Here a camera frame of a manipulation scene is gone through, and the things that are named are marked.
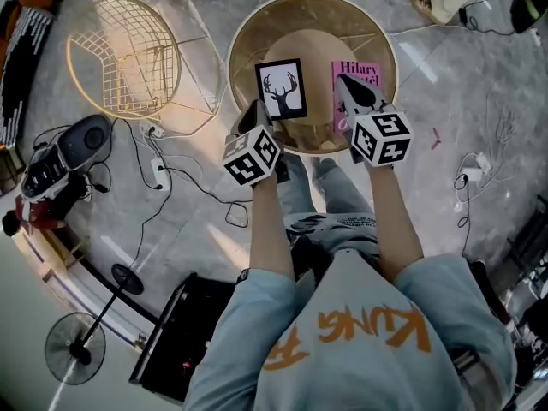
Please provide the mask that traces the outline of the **person's left forearm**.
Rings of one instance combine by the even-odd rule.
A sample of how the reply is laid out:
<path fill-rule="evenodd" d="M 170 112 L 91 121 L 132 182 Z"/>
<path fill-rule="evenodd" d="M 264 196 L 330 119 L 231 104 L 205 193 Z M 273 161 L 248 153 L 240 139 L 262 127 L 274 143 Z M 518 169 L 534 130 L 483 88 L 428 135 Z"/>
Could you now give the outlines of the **person's left forearm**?
<path fill-rule="evenodd" d="M 253 189 L 251 268 L 270 271 L 291 281 L 295 272 L 277 194 L 277 178 L 272 175 Z"/>

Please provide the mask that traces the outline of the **person's right forearm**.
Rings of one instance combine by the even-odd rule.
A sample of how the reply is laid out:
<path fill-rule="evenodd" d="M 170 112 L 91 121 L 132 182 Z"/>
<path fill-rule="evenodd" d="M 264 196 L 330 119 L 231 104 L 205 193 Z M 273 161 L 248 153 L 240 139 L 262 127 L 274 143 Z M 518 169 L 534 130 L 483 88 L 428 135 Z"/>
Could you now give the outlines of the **person's right forearm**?
<path fill-rule="evenodd" d="M 405 206 L 399 182 L 390 166 L 369 167 L 377 225 L 379 267 L 393 282 L 407 266 L 423 259 L 420 239 Z"/>

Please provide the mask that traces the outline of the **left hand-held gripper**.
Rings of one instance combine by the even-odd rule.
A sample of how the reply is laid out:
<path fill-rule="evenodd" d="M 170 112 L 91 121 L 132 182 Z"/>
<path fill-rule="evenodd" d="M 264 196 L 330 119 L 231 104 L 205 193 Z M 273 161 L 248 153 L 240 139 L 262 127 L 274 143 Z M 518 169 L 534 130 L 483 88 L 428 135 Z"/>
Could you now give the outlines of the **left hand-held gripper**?
<path fill-rule="evenodd" d="M 240 186 L 253 188 L 273 173 L 283 182 L 283 147 L 262 100 L 255 99 L 230 129 L 222 165 Z"/>

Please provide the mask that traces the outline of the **pink book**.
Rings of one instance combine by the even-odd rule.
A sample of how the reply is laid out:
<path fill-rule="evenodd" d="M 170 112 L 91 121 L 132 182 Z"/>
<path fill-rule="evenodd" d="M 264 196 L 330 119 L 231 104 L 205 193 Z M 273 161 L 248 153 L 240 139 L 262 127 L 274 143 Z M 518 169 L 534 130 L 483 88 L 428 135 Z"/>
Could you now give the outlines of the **pink book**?
<path fill-rule="evenodd" d="M 332 82 L 333 82 L 333 128 L 336 134 L 343 134 L 348 130 L 346 104 L 341 98 L 342 92 L 350 94 L 346 84 L 343 81 L 344 75 L 353 76 L 356 80 L 364 81 L 364 85 L 370 88 L 377 98 L 383 97 L 380 90 L 380 68 L 376 63 L 363 63 L 354 61 L 333 61 L 331 63 Z M 358 113 L 369 111 L 374 105 L 359 105 L 352 96 L 348 104 L 351 110 L 356 110 Z"/>

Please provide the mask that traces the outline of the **striped black white blanket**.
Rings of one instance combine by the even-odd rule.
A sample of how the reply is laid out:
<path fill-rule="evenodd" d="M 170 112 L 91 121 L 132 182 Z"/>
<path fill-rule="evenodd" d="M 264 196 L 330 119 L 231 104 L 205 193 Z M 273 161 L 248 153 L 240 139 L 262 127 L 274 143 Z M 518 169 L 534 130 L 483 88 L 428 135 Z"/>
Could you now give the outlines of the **striped black white blanket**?
<path fill-rule="evenodd" d="M 15 145 L 24 121 L 33 78 L 48 39 L 53 15 L 24 7 L 8 42 L 0 79 L 0 145 Z"/>

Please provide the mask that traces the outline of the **person's light blue sweatshirt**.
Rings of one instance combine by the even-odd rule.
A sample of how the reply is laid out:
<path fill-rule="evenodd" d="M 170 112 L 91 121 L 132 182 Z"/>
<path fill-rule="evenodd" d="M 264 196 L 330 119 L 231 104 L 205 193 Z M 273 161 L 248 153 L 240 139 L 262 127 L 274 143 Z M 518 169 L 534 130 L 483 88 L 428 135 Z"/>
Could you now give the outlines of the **person's light blue sweatshirt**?
<path fill-rule="evenodd" d="M 461 378 L 455 348 L 479 356 Z M 346 249 L 308 301 L 288 278 L 248 271 L 183 409 L 500 411 L 515 375 L 509 333 L 464 259 L 422 259 L 388 282 Z"/>

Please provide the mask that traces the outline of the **black pedestal fan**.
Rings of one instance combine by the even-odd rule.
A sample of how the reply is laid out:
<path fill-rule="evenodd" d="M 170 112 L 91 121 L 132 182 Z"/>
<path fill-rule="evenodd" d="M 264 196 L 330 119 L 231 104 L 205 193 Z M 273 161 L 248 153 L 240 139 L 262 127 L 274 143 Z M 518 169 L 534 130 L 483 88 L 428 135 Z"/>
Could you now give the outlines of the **black pedestal fan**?
<path fill-rule="evenodd" d="M 53 377 L 63 384 L 84 384 L 97 374 L 106 353 L 103 317 L 122 293 L 141 295 L 144 292 L 143 283 L 131 268 L 114 264 L 111 274 L 116 289 L 98 315 L 69 313 L 51 327 L 46 337 L 46 365 Z"/>

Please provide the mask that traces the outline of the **person's blue jeans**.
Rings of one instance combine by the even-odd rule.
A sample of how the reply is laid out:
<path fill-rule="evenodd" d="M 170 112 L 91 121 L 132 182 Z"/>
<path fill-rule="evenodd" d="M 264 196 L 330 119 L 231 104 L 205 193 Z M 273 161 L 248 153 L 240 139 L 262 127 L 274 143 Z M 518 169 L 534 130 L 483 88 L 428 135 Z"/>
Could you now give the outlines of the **person's blue jeans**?
<path fill-rule="evenodd" d="M 313 159 L 309 180 L 301 158 L 282 155 L 287 180 L 277 185 L 295 274 L 324 272 L 340 250 L 355 250 L 378 265 L 376 222 L 372 208 L 331 158 Z"/>

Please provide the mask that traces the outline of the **black framed deer picture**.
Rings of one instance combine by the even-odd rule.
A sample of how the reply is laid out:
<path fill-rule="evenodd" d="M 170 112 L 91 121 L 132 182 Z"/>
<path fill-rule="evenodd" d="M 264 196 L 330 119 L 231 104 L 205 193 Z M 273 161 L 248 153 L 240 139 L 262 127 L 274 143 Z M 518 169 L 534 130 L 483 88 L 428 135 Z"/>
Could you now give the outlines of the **black framed deer picture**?
<path fill-rule="evenodd" d="M 273 121 L 307 116 L 301 60 L 278 60 L 255 65 L 259 98 Z"/>

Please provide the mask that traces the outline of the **wooden side desk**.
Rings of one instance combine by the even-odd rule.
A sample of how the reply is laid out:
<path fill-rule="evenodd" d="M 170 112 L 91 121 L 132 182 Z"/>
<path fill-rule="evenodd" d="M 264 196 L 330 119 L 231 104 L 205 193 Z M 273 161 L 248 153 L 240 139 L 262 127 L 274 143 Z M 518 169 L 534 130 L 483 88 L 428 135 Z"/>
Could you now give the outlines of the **wooden side desk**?
<path fill-rule="evenodd" d="M 90 238 L 85 236 L 72 247 L 67 247 L 51 230 L 43 231 L 41 235 L 45 263 L 56 275 L 68 278 L 70 268 L 80 264 L 85 258 L 85 250 L 90 246 Z"/>

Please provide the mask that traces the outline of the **round glass gold table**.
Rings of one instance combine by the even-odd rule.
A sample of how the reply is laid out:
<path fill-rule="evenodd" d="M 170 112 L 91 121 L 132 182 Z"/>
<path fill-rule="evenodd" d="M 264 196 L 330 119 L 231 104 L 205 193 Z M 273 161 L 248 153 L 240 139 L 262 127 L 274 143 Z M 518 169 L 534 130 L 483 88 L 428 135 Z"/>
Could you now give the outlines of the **round glass gold table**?
<path fill-rule="evenodd" d="M 301 61 L 308 114 L 277 123 L 289 152 L 325 155 L 348 148 L 333 124 L 333 62 L 377 64 L 383 94 L 396 99 L 399 72 L 388 34 L 349 0 L 270 0 L 256 8 L 229 47 L 228 89 L 236 109 L 259 96 L 256 65 L 291 58 Z"/>

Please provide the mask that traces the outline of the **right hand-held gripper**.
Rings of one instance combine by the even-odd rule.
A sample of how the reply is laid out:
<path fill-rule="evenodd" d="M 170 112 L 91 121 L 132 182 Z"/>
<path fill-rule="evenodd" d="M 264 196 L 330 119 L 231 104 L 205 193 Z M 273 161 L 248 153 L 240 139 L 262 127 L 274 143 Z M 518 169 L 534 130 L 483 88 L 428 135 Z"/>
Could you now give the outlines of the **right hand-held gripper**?
<path fill-rule="evenodd" d="M 364 85 L 363 80 L 344 75 L 350 94 L 342 92 L 346 104 L 348 130 L 342 135 L 349 145 L 355 164 L 366 162 L 372 167 L 391 166 L 406 159 L 413 141 L 413 130 L 406 115 L 386 98 Z M 351 99 L 359 105 L 374 105 L 369 111 L 351 110 Z"/>

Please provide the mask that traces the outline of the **black low cabinet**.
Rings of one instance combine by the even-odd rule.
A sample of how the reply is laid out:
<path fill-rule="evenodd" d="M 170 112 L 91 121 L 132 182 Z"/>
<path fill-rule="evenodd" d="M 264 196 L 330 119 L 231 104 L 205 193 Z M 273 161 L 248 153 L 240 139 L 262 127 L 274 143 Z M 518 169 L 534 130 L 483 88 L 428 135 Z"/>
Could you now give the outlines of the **black low cabinet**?
<path fill-rule="evenodd" d="M 234 290 L 234 283 L 191 273 L 169 298 L 129 383 L 182 404 Z"/>

